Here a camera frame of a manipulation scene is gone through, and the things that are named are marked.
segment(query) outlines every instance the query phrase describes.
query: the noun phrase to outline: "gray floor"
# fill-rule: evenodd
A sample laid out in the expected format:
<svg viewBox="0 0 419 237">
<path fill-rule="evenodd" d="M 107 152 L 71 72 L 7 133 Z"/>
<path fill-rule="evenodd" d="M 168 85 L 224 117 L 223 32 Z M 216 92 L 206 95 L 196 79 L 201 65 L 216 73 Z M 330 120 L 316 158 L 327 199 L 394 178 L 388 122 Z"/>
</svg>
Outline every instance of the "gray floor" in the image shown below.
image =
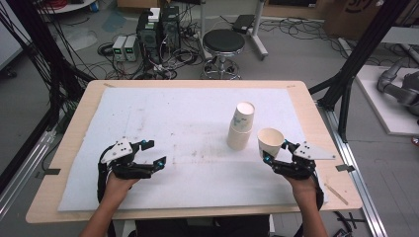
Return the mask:
<svg viewBox="0 0 419 237">
<path fill-rule="evenodd" d="M 58 20 L 62 24 L 71 25 L 89 19 L 72 28 L 88 28 L 97 37 L 98 41 L 94 45 L 77 51 L 84 63 L 91 65 L 105 60 L 97 54 L 100 44 L 115 40 L 119 34 L 135 32 L 135 16 L 135 13 L 120 14 L 111 4 L 96 14 L 81 10 L 62 14 Z M 220 21 L 221 18 L 208 20 L 207 29 L 214 24 L 217 28 L 228 28 L 228 24 L 219 23 Z M 301 80 L 307 87 L 312 87 L 332 77 L 345 63 L 341 52 L 334 50 L 328 40 L 295 39 L 278 28 L 271 31 L 261 29 L 259 36 L 269 51 L 268 57 L 261 61 L 248 38 L 244 51 L 234 57 L 235 62 L 240 65 L 243 80 Z M 382 45 L 374 57 L 369 64 L 377 62 L 376 58 L 394 60 L 397 56 Z M 12 65 L 18 77 L 0 77 L 0 147 L 3 154 L 0 171 L 11 161 L 48 108 L 48 91 L 30 61 L 22 55 Z M 133 68 L 135 65 L 128 63 L 125 68 Z M 94 67 L 93 72 L 98 78 L 106 78 L 106 72 L 112 70 L 109 65 L 103 65 L 103 68 Z M 201 70 L 202 65 L 182 67 L 177 70 L 176 79 L 199 79 Z M 319 99 L 322 94 L 323 92 L 315 94 L 313 98 Z M 387 235 L 416 236 L 419 232 L 419 188 L 416 185 L 419 181 L 416 172 L 419 168 L 419 148 L 412 145 L 410 136 L 385 133 L 357 83 L 353 86 L 347 135 Z M 50 158 L 51 156 L 45 160 L 46 165 Z M 36 178 L 40 170 L 41 167 L 37 167 L 1 220 L 2 236 L 75 236 L 83 228 L 84 222 L 43 225 L 26 222 L 26 212 L 42 181 Z M 360 210 L 351 213 L 356 219 L 364 219 Z M 322 215 L 330 236 L 339 228 L 344 228 L 332 212 L 322 212 Z M 274 222 L 277 233 L 286 236 L 292 236 L 299 225 L 297 214 L 276 216 Z M 118 222 L 119 231 L 122 231 L 122 225 L 122 222 Z M 356 227 L 352 227 L 354 236 L 370 236 L 365 223 L 356 222 Z"/>
</svg>

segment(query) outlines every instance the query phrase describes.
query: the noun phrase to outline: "computer tower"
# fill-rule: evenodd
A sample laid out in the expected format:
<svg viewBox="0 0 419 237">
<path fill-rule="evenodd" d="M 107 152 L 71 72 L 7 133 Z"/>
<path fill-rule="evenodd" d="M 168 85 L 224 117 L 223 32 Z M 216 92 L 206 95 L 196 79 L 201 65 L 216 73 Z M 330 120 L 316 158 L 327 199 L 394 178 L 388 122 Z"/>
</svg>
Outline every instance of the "computer tower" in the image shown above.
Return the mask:
<svg viewBox="0 0 419 237">
<path fill-rule="evenodd" d="M 162 9 L 161 22 L 165 38 L 166 50 L 174 51 L 181 48 L 179 29 L 179 7 L 172 6 Z"/>
<path fill-rule="evenodd" d="M 152 60 L 156 64 L 161 64 L 165 45 L 163 42 L 163 30 L 161 21 L 149 22 L 149 11 L 143 11 L 138 19 L 136 34 L 138 36 L 140 51 L 143 60 Z"/>
</svg>

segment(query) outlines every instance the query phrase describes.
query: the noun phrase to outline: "white desk leg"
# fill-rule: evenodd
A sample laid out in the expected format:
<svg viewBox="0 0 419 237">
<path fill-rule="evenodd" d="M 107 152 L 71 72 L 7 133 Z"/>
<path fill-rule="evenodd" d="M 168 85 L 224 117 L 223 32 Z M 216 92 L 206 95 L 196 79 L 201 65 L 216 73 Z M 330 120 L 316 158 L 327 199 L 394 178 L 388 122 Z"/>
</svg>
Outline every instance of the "white desk leg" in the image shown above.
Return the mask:
<svg viewBox="0 0 419 237">
<path fill-rule="evenodd" d="M 203 47 L 203 39 L 206 34 L 206 0 L 201 0 L 201 31 L 197 32 L 198 39 L 200 40 L 200 47 L 204 54 L 204 60 L 212 59 L 212 55 L 207 52 Z"/>
<path fill-rule="evenodd" d="M 258 7 L 256 8 L 256 19 L 253 29 L 247 30 L 250 34 L 250 39 L 253 40 L 253 42 L 256 44 L 256 47 L 259 50 L 259 53 L 261 54 L 261 60 L 265 59 L 266 56 L 268 56 L 268 51 L 263 46 L 261 40 L 258 37 L 258 31 L 259 31 L 259 24 L 261 23 L 261 17 L 262 17 L 262 11 L 263 11 L 263 5 L 265 1 L 259 0 Z"/>
</svg>

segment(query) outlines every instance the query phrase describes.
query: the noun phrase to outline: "white cup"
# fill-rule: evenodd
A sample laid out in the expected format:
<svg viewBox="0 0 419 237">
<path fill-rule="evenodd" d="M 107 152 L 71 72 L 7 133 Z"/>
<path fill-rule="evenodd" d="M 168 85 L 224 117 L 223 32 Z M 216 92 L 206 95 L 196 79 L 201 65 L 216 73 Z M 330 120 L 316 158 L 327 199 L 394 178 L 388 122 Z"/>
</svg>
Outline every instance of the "white cup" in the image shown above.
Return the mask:
<svg viewBox="0 0 419 237">
<path fill-rule="evenodd" d="M 252 130 L 255 107 L 249 102 L 241 102 L 237 105 L 230 126 L 238 132 Z"/>
<path fill-rule="evenodd" d="M 266 151 L 273 157 L 277 157 L 284 141 L 284 136 L 280 131 L 271 127 L 260 129 L 258 131 L 259 155 L 264 158 L 263 151 Z"/>
<path fill-rule="evenodd" d="M 252 130 L 239 132 L 231 126 L 227 135 L 227 145 L 233 150 L 243 150 L 249 141 L 251 133 Z"/>
</svg>

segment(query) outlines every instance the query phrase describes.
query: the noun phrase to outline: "stool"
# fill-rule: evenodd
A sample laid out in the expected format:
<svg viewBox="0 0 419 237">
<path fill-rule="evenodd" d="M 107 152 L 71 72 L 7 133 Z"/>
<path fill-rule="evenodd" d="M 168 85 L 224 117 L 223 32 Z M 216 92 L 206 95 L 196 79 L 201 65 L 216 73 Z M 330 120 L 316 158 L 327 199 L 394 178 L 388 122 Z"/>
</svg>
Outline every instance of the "stool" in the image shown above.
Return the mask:
<svg viewBox="0 0 419 237">
<path fill-rule="evenodd" d="M 234 56 L 240 53 L 244 47 L 244 38 L 239 33 L 228 29 L 214 30 L 206 33 L 203 39 L 203 47 L 208 51 L 213 59 L 204 64 L 204 70 L 201 74 L 210 79 L 223 79 L 228 75 L 228 79 L 240 79 L 238 65 L 226 57 Z"/>
</svg>

